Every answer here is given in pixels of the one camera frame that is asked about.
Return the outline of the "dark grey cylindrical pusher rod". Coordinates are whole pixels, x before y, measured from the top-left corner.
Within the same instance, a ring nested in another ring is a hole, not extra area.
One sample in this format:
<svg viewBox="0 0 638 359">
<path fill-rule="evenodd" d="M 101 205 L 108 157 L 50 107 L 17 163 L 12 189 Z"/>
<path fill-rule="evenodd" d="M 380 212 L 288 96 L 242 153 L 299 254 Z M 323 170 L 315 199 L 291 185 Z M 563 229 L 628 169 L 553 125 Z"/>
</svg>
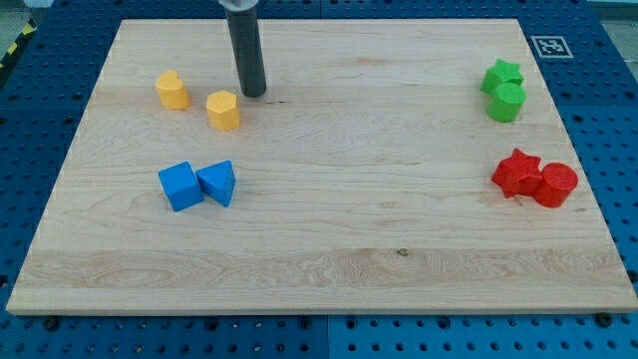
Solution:
<svg viewBox="0 0 638 359">
<path fill-rule="evenodd" d="M 256 98 L 267 89 L 255 4 L 224 4 L 228 30 L 244 96 Z"/>
</svg>

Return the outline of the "silver rod mount collar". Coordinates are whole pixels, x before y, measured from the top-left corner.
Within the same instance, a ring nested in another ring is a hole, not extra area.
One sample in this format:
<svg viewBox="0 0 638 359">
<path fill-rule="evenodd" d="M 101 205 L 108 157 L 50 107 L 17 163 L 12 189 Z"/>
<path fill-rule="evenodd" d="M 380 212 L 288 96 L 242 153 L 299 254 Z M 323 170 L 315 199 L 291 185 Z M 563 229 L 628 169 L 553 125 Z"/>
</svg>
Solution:
<svg viewBox="0 0 638 359">
<path fill-rule="evenodd" d="M 249 10 L 258 4 L 259 0 L 217 0 L 226 10 Z"/>
</svg>

